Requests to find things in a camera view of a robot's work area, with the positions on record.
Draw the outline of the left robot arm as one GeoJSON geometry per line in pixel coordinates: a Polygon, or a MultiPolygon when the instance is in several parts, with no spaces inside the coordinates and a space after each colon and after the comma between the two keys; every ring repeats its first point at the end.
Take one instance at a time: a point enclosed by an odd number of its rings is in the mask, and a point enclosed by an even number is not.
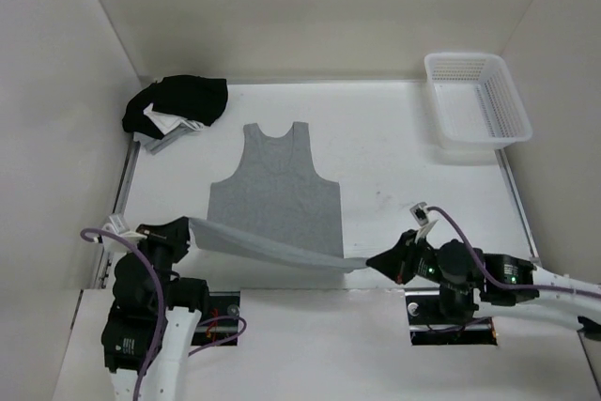
{"type": "Polygon", "coordinates": [[[116,400],[181,400],[194,331],[210,314],[208,284],[173,270],[189,250],[188,218],[137,232],[142,238],[116,263],[104,364],[116,400]]]}

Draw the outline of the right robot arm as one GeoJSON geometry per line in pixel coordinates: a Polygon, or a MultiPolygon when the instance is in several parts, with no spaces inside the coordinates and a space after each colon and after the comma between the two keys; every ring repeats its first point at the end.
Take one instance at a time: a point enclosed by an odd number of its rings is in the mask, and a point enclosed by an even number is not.
{"type": "Polygon", "coordinates": [[[525,259],[486,254],[458,239],[435,248],[410,229],[391,249],[368,258],[366,265],[398,285],[422,278],[438,286],[438,295],[408,309],[411,324],[462,328],[482,318],[512,316],[600,339],[600,288],[525,259]]]}

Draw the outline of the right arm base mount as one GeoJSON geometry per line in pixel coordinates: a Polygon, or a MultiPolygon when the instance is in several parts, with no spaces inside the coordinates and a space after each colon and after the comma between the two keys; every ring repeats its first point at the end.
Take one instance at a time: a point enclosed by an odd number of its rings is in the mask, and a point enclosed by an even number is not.
{"type": "Polygon", "coordinates": [[[409,340],[414,346],[496,346],[497,334],[490,317],[447,309],[438,290],[410,291],[405,303],[409,340]]]}

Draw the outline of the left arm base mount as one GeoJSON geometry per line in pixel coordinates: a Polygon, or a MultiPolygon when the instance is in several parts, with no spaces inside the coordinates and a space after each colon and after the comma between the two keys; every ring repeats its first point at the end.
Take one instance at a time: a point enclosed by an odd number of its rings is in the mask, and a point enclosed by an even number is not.
{"type": "Polygon", "coordinates": [[[229,339],[241,330],[239,292],[217,292],[209,299],[208,311],[194,331],[192,347],[202,347],[229,339]]]}

